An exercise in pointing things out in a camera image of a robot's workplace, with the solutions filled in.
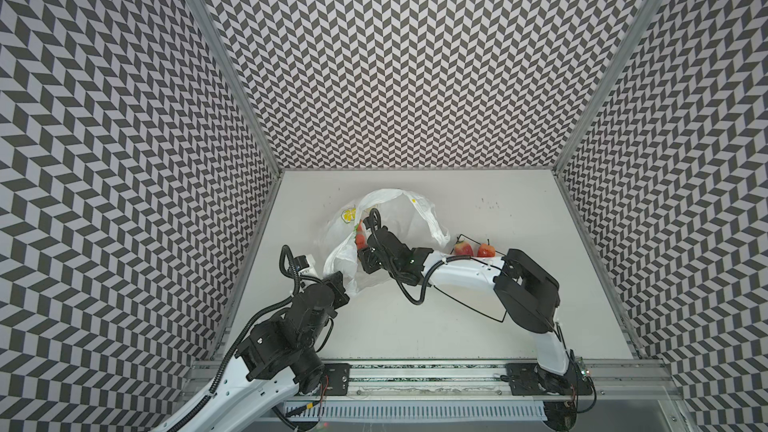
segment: white arm segment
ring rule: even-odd
[[[293,383],[295,375],[288,367],[278,372],[272,380],[249,382],[245,378],[246,375],[248,375],[248,367],[243,359],[232,358],[224,370],[216,395],[197,412],[192,420],[181,427],[180,432],[202,432],[211,430],[214,426],[215,432],[242,430],[269,409],[299,392],[299,385]],[[200,399],[205,397],[208,389],[210,389],[210,382],[178,409],[176,414],[155,427],[153,432],[170,430],[200,402]]]
[[[437,262],[447,257],[442,252],[429,254],[424,261],[424,275]],[[493,278],[501,272],[504,261],[501,257],[476,257],[475,260],[457,260],[441,265],[429,278],[432,285],[459,285],[483,292],[493,292]],[[555,332],[535,334],[531,332],[536,344],[538,365],[552,374],[565,375],[568,370],[568,353]]]

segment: patterned wall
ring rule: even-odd
[[[285,167],[542,166],[642,0],[206,0]]]
[[[665,0],[566,170],[703,430],[768,430],[765,5]]]
[[[0,23],[0,430],[145,429],[270,177],[182,0],[0,0]]]

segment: white plastic bag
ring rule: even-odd
[[[359,201],[347,204],[328,222],[320,236],[318,248],[320,256],[326,257],[322,276],[328,277],[336,271],[341,271],[349,296],[389,279],[384,270],[373,274],[364,273],[357,260],[357,225],[368,216],[373,207],[379,209],[382,225],[387,226],[400,242],[411,248],[431,247],[443,250],[450,240],[448,231],[441,228],[437,222],[435,204],[421,194],[399,188],[381,188]]]

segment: white tabletop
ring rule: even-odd
[[[294,255],[315,254],[315,240],[331,215],[378,188],[423,194],[453,237],[490,239],[501,253],[523,250],[560,282],[556,319],[576,355],[632,358],[549,170],[286,172],[227,347],[255,312],[290,294],[293,284],[277,268],[283,244]],[[493,293],[444,290],[495,317],[504,313]],[[427,290],[424,304],[411,305],[390,281],[364,289],[339,310],[320,356],[533,358],[535,352],[529,332],[509,318],[491,321],[434,289]]]

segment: yellow tag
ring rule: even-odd
[[[348,208],[344,212],[341,213],[341,219],[349,224],[351,221],[355,220],[355,212],[356,209],[354,207]]]

